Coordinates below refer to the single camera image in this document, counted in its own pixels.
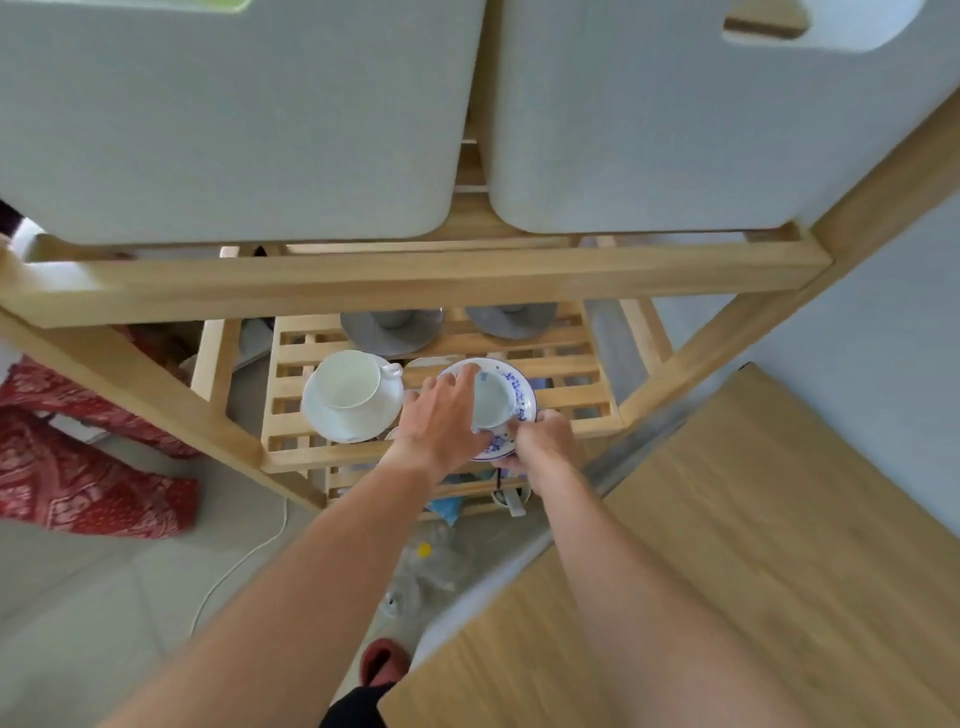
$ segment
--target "white cable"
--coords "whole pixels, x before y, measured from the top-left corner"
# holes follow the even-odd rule
[[[210,587],[210,591],[206,593],[206,595],[204,596],[204,600],[200,602],[200,606],[197,607],[197,614],[193,616],[193,624],[190,625],[190,637],[193,637],[193,633],[197,631],[197,622],[200,621],[200,614],[204,611],[204,607],[206,606],[206,603],[210,600],[210,597],[213,596],[213,593],[217,591],[217,588],[221,584],[223,584],[225,581],[227,581],[227,578],[236,570],[238,570],[241,567],[241,565],[245,561],[247,561],[247,559],[253,556],[257,551],[259,551],[264,546],[269,546],[278,538],[280,538],[280,536],[283,535],[283,532],[287,530],[287,522],[289,520],[290,520],[290,501],[284,498],[283,499],[283,525],[280,527],[280,530],[278,530],[277,533],[275,533],[269,539],[267,539],[262,544],[260,544],[260,546],[252,548],[250,551],[248,551],[246,556],[244,556],[242,559],[240,559],[240,561],[238,561],[236,564],[231,566],[229,571],[225,573],[223,576],[221,576],[219,579],[217,579],[217,583],[214,584],[212,587]]]

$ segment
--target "wooden shelving unit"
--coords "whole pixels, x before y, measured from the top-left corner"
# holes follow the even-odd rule
[[[784,221],[775,230],[728,231],[726,242],[637,247],[627,243],[642,231],[544,235],[501,220],[468,128],[449,215],[415,240],[224,241],[216,244],[220,257],[130,259],[118,254],[144,246],[17,235],[0,247],[0,336],[246,477],[319,510],[350,487],[349,466],[376,462],[387,447],[324,443],[297,411],[310,368],[350,346],[338,312],[443,306],[449,312],[443,335],[417,355],[509,357],[527,376],[552,381],[538,394],[540,404],[573,412],[580,437],[615,435],[682,397],[960,189],[957,130],[960,91],[809,230]],[[600,245],[581,246],[585,237]],[[257,247],[268,256],[252,256]],[[651,297],[706,294],[734,297],[673,351]],[[459,308],[591,299],[620,300],[648,370],[618,406],[580,303],[564,303],[560,325],[522,343],[472,330]],[[225,412],[239,320],[258,317],[277,317],[262,441]],[[206,321],[191,387],[112,327],[191,320]],[[408,372],[408,386],[430,373]],[[329,471],[327,491],[305,477],[314,470]],[[471,497],[486,497],[491,484],[468,487],[476,492]]]
[[[341,496],[389,447],[380,438],[349,445],[328,443],[316,434],[300,412],[303,387],[313,370],[329,355],[353,348],[340,326],[338,314],[278,317],[274,323],[274,346],[264,406],[261,442],[267,452],[264,470],[269,473],[323,471],[327,501]],[[472,323],[463,308],[444,312],[441,333],[417,352],[396,357],[408,365],[403,372],[406,389],[417,389],[428,376],[436,376],[446,364],[409,366],[420,358],[444,357],[450,362],[470,356],[494,356],[509,360],[540,388],[537,406],[560,409],[573,421],[580,438],[612,435],[623,429],[610,384],[597,355],[588,316],[582,303],[560,303],[551,329],[535,339],[509,341],[489,336]],[[462,472],[486,472],[490,464],[470,463]],[[508,478],[500,487],[523,484]],[[490,503],[498,486],[494,477],[460,485],[442,485],[436,497],[464,496]]]

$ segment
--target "red cloth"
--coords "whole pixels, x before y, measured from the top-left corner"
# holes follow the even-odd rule
[[[0,406],[5,405],[67,415],[87,425],[96,425],[107,432],[149,445],[171,457],[194,457],[200,454],[173,435],[29,356],[23,356],[10,368],[7,380],[0,385]]]
[[[0,407],[0,517],[158,539],[193,525],[198,496],[196,480],[142,473],[29,412]]]

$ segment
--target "slipper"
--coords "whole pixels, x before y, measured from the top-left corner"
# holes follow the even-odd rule
[[[360,658],[360,685],[395,683],[410,671],[410,655],[393,640],[381,638],[367,645]]]

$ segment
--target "cup handle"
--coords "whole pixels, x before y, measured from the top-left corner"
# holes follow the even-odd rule
[[[383,375],[385,379],[396,379],[403,374],[403,365],[397,364],[384,364],[380,367],[380,374]]]
[[[519,518],[527,515],[527,509],[523,507],[523,501],[520,500],[520,493],[516,488],[504,488],[501,493],[510,509],[511,516]]]

